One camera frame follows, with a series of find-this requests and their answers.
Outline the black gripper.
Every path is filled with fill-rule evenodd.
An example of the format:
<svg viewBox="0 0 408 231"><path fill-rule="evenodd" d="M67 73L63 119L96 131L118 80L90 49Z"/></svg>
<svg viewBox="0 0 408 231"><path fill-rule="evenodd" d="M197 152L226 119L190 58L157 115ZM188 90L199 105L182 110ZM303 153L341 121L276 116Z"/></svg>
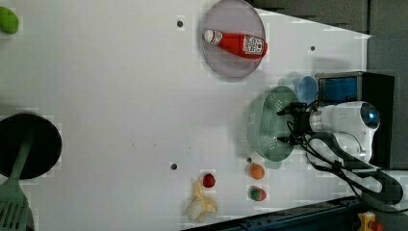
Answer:
<svg viewBox="0 0 408 231"><path fill-rule="evenodd" d="M295 102L276 113L278 116L291 115L293 126L291 134L288 137L278 137L277 139L289 145L300 145L307 135L312 133L310 126L310 112L306 103Z"/></svg>

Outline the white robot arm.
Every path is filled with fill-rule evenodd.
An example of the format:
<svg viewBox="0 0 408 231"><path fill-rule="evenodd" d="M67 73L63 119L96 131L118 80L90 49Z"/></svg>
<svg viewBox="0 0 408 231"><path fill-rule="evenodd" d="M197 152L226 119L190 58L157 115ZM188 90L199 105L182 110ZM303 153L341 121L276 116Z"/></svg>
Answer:
<svg viewBox="0 0 408 231"><path fill-rule="evenodd" d="M370 162L380 126L378 111L364 101L317 106L294 102L277 112L292 117L290 134L279 140L301 147L313 168L344 180L353 193L376 211L407 211L407 172Z"/></svg>

